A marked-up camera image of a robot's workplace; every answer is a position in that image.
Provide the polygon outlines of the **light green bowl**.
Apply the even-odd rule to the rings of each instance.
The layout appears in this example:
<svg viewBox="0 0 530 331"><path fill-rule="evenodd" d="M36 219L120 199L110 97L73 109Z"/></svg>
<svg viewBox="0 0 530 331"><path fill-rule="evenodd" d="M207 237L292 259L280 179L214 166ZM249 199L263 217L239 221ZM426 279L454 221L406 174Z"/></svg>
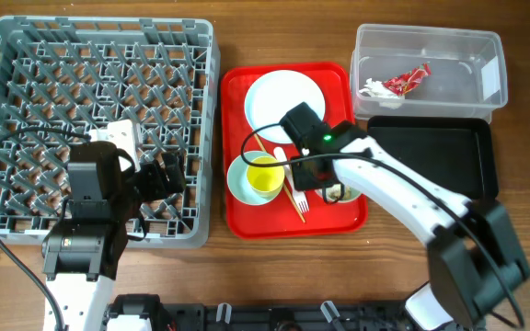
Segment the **light green bowl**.
<svg viewBox="0 0 530 331"><path fill-rule="evenodd" d="M343 184L317 189L316 194L327 204L352 202L361 196L358 190Z"/></svg>

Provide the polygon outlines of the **yellow plastic cup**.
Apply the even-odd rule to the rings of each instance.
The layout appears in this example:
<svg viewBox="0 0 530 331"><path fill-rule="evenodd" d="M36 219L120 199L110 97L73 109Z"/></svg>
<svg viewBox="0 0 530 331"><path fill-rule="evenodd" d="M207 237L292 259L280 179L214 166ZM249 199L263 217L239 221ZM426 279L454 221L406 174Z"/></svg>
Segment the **yellow plastic cup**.
<svg viewBox="0 0 530 331"><path fill-rule="evenodd" d="M248 167L247 180L253 191L262 198L272 199L279 194L285 179L281 165L270 155L259 156Z"/></svg>

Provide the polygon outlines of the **red snack wrapper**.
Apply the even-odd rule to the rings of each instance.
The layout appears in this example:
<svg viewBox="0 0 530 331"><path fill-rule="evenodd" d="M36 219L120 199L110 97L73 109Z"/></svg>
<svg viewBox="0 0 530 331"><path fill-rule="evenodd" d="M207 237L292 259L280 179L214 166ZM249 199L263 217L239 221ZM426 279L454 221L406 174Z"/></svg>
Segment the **red snack wrapper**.
<svg viewBox="0 0 530 331"><path fill-rule="evenodd" d="M431 74L432 71L429 64L423 63L421 66L416 67L404 74L386 80L382 83L382 86L395 95L402 97L411 90L417 88L421 84L422 80Z"/></svg>

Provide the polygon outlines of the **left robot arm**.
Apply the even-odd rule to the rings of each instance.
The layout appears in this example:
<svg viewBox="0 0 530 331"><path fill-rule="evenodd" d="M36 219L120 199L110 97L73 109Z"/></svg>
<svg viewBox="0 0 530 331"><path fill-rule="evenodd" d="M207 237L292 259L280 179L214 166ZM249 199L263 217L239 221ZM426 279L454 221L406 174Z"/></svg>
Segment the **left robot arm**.
<svg viewBox="0 0 530 331"><path fill-rule="evenodd" d="M110 142L82 143L67 166L71 197L42 243L47 330L174 330L176 320L156 294L113 296L121 255L133 236L126 223L143 218L145 202L186 188L183 155L126 169L130 156Z"/></svg>

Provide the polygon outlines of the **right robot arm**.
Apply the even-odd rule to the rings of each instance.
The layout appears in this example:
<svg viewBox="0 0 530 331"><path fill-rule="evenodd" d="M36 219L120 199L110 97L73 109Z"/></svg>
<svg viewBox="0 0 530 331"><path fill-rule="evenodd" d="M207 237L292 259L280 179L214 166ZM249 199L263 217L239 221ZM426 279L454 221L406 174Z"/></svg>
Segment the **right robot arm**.
<svg viewBox="0 0 530 331"><path fill-rule="evenodd" d="M418 327L435 330L456 322L470 328L502 301L514 310L514 327L524 326L513 291L530 268L502 204L439 187L348 121L334 128L324 122L283 128L304 156L294 170L311 177L311 187L340 182L360 191L425 246L429 280L404 303Z"/></svg>

